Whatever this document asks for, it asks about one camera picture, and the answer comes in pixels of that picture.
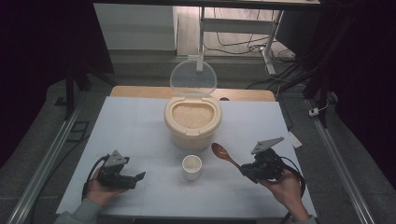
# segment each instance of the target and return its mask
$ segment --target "gray carpet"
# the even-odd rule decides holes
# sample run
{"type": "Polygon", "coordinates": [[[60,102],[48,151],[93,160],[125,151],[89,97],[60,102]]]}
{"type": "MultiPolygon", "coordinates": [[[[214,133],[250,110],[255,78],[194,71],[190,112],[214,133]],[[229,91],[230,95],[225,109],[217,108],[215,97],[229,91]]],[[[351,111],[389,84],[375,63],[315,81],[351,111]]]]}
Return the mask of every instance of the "gray carpet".
{"type": "MultiPolygon", "coordinates": [[[[112,53],[116,75],[108,75],[120,85],[168,86],[169,76],[178,62],[184,59],[172,54],[120,54],[112,53]]],[[[263,72],[262,60],[257,59],[216,59],[207,58],[218,75],[219,88],[244,89],[249,84],[269,79],[263,72]]],[[[276,66],[278,72],[285,64],[276,66]]],[[[55,211],[63,197],[68,182],[78,164],[87,137],[97,119],[111,86],[102,79],[89,75],[92,83],[87,98],[78,115],[75,127],[67,136],[61,154],[55,164],[65,158],[42,191],[35,207],[35,223],[53,223],[55,211]]],[[[266,89],[271,80],[252,87],[266,89]]],[[[272,90],[276,93],[277,85],[272,90]]],[[[284,117],[290,130],[303,143],[296,149],[318,220],[322,224],[361,223],[344,186],[336,173],[328,152],[320,139],[314,121],[308,116],[308,107],[302,96],[303,87],[297,86],[279,94],[276,99],[282,106],[284,117]]],[[[31,179],[35,168],[50,147],[60,130],[65,115],[65,107],[56,105],[59,97],[65,97],[64,81],[52,85],[48,90],[47,102],[24,136],[17,150],[0,170],[0,223],[6,223],[14,206],[31,179]]],[[[338,146],[347,168],[367,202],[376,223],[394,223],[396,220],[396,192],[370,155],[343,124],[334,112],[334,101],[328,107],[329,131],[338,146]]],[[[98,223],[132,223],[134,220],[119,217],[99,217],[98,223]]],[[[190,220],[140,219],[135,223],[192,223],[190,220]]],[[[260,220],[259,223],[277,223],[278,220],[260,220]]],[[[242,223],[241,221],[195,220],[193,223],[242,223]]]]}

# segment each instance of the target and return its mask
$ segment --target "hand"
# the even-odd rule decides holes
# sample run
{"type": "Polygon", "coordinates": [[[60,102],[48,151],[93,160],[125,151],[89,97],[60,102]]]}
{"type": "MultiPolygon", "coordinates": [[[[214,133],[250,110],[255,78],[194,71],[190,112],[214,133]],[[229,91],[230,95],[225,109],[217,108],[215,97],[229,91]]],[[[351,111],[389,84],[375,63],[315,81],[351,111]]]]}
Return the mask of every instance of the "hand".
{"type": "Polygon", "coordinates": [[[288,170],[283,170],[282,177],[277,181],[258,179],[259,183],[267,187],[274,197],[291,213],[294,221],[306,221],[310,218],[301,199],[300,181],[288,170]]]}
{"type": "Polygon", "coordinates": [[[89,200],[101,205],[102,207],[105,207],[114,196],[127,191],[127,189],[109,189],[102,186],[96,179],[96,177],[98,176],[98,172],[99,169],[97,169],[92,175],[86,197],[89,200]]]}

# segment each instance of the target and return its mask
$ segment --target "sleeve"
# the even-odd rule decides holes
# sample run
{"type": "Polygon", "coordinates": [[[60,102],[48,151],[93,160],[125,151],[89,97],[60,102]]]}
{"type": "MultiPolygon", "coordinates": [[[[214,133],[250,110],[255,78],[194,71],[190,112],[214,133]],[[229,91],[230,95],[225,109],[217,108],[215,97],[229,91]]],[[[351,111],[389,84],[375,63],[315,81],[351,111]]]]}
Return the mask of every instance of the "sleeve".
{"type": "Polygon", "coordinates": [[[55,224],[82,224],[95,223],[97,215],[103,210],[103,207],[91,200],[84,199],[78,209],[70,214],[63,212],[56,220],[55,224]]]}
{"type": "Polygon", "coordinates": [[[307,221],[301,221],[301,222],[291,222],[291,224],[318,224],[317,221],[313,216],[309,218],[307,221]]]}

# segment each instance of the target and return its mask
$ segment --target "white cup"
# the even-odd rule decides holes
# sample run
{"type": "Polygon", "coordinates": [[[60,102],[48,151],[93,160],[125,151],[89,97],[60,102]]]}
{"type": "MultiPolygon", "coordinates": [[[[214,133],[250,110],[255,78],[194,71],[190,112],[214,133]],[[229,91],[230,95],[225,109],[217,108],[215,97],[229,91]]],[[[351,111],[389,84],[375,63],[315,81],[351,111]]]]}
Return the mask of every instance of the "white cup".
{"type": "Polygon", "coordinates": [[[188,180],[195,180],[201,174],[202,161],[195,155],[190,155],[184,158],[181,163],[183,166],[183,175],[188,180]]]}

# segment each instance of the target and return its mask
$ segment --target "open lid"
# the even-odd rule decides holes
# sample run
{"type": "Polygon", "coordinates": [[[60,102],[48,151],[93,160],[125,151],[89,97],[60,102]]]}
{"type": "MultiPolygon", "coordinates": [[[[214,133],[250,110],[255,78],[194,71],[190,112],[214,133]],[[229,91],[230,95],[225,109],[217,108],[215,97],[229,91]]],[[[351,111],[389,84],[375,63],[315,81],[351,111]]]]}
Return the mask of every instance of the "open lid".
{"type": "Polygon", "coordinates": [[[210,94],[218,86],[213,68],[201,60],[187,60],[179,63],[172,71],[171,88],[179,94],[210,94]]]}

